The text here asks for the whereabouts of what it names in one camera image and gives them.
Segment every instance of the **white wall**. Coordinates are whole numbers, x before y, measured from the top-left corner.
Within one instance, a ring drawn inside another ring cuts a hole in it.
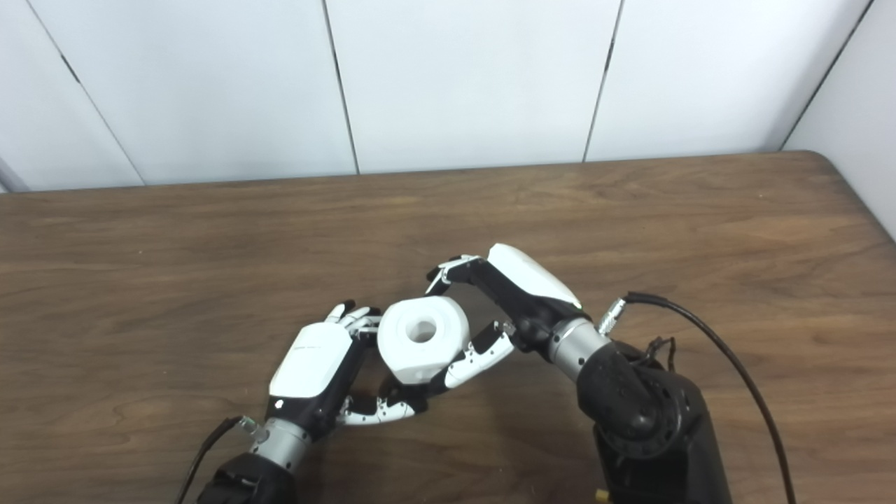
[[[866,4],[625,0],[588,161],[778,150]]]
[[[355,173],[320,0],[31,0],[149,184]]]
[[[12,190],[142,183],[24,0],[0,1],[0,159]]]
[[[877,0],[785,149],[827,156],[896,238],[896,2]]]
[[[582,160],[619,0],[328,0],[362,173]]]
[[[867,0],[31,3],[13,190],[777,150]]]

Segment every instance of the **robotic hand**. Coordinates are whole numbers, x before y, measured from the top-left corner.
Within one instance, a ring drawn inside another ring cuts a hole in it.
[[[349,388],[367,348],[375,346],[379,310],[337,305],[323,322],[298,333],[270,384],[266,423],[228,419],[203,444],[177,502],[183,500],[204,450],[239,424],[254,440],[249,450],[226,463],[205,485],[199,504],[295,503],[295,473],[305,453],[351,414]],[[357,417],[365,415],[356,413]]]
[[[487,259],[458,256],[442,263],[427,279],[427,295],[441,295],[458,282],[480,289],[510,318],[503,324],[495,321],[484,334],[494,340],[500,333],[499,341],[506,338],[522,352],[537,352],[575,384],[579,408],[595,421],[599,457],[615,504],[730,504],[700,390],[663,369],[653,359],[655,351],[645,354],[609,338],[626,302],[660,304],[662,298],[630,294],[613,303],[595,325],[562,282],[520,250],[502,244],[494,245]],[[468,369],[483,360],[494,364],[489,357],[470,348],[452,366]]]

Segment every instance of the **white cylinder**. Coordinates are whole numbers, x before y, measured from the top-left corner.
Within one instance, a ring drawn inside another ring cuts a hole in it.
[[[383,361],[403,384],[428,382],[470,341],[470,324],[451,298],[399,301],[380,320],[376,344]]]

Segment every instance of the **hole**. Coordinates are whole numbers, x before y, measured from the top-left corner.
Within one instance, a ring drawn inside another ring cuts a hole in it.
[[[420,320],[408,328],[408,339],[414,343],[425,343],[435,336],[435,321]]]

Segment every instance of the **wooden table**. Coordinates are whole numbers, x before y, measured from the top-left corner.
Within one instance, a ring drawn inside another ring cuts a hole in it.
[[[433,265],[513,244],[592,314],[684,304],[765,393],[804,503],[896,492],[896,248],[805,152],[0,196],[0,500],[170,502],[225,416],[260,416],[298,329],[346,297],[417,297]],[[473,327],[499,314],[455,288]],[[658,308],[616,337],[678,339],[737,503],[783,502],[727,361]],[[384,374],[372,359],[359,377]],[[194,491],[245,449],[206,458]],[[398,424],[317,447],[304,502],[587,503],[602,483],[562,374],[516,354]]]

